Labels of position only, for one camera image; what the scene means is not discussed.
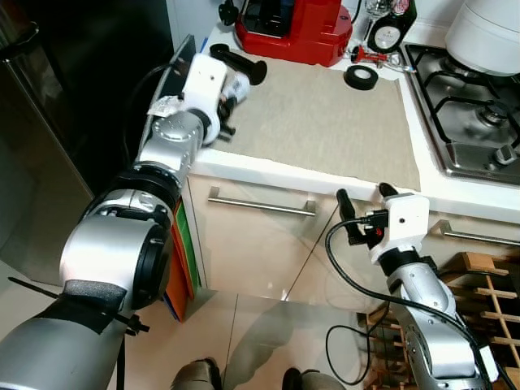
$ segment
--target red coffee machine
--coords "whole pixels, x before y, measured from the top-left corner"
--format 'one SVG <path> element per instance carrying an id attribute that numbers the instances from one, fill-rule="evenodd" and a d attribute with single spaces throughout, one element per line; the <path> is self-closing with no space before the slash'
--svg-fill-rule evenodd
<path id="1" fill-rule="evenodd" d="M 330 67 L 342 59 L 352 35 L 341 0 L 249 0 L 234 20 L 235 14 L 226 13 L 230 3 L 221 5 L 219 14 L 227 25 L 235 21 L 247 53 Z"/>

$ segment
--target black tape roll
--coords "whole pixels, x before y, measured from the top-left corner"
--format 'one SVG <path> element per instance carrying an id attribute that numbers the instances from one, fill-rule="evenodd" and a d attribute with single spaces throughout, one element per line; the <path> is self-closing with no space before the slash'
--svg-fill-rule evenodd
<path id="1" fill-rule="evenodd" d="M 377 73 L 369 67 L 362 65 L 353 65 L 349 67 L 343 74 L 344 82 L 352 88 L 368 91 L 373 89 L 375 83 L 379 79 Z"/>

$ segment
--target white rice cooker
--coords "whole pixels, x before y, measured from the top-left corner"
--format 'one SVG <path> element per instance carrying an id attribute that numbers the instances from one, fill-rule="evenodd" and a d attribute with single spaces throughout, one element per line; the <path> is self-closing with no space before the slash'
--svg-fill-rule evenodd
<path id="1" fill-rule="evenodd" d="M 478 72 L 520 73 L 520 1 L 466 0 L 448 30 L 446 49 Z"/>

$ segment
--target drawer handle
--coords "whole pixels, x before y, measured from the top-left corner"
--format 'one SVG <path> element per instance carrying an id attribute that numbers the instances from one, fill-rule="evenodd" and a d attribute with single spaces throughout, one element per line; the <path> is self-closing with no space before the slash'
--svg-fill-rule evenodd
<path id="1" fill-rule="evenodd" d="M 305 206 L 302 209 L 295 209 L 295 208 L 286 207 L 286 206 L 268 205 L 266 203 L 259 203 L 256 201 L 239 201 L 237 199 L 231 199 L 229 197 L 220 197 L 219 191 L 220 191 L 219 187 L 211 187 L 210 196 L 208 197 L 208 202 L 223 203 L 225 205 L 233 205 L 233 206 L 251 207 L 252 209 L 259 209 L 259 210 L 279 211 L 282 213 L 304 215 L 306 217 L 314 217 L 316 215 L 316 202 L 315 201 L 307 201 L 307 203 L 305 204 Z"/>
<path id="2" fill-rule="evenodd" d="M 440 229 L 440 234 L 442 234 L 445 237 L 464 238 L 466 240 L 487 242 L 489 244 L 511 245 L 511 246 L 520 247 L 520 241 L 509 240 L 507 238 L 482 236 L 480 234 L 455 232 L 454 230 L 452 230 L 452 227 L 449 224 L 449 221 L 447 221 L 446 219 L 441 219 L 439 221 L 439 229 Z"/>

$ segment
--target gas stove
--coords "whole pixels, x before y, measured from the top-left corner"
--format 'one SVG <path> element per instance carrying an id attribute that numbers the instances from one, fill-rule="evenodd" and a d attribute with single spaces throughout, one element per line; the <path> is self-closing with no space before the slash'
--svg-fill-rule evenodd
<path id="1" fill-rule="evenodd" d="M 520 79 L 472 71 L 445 49 L 404 44 L 409 75 L 448 176 L 520 185 Z"/>

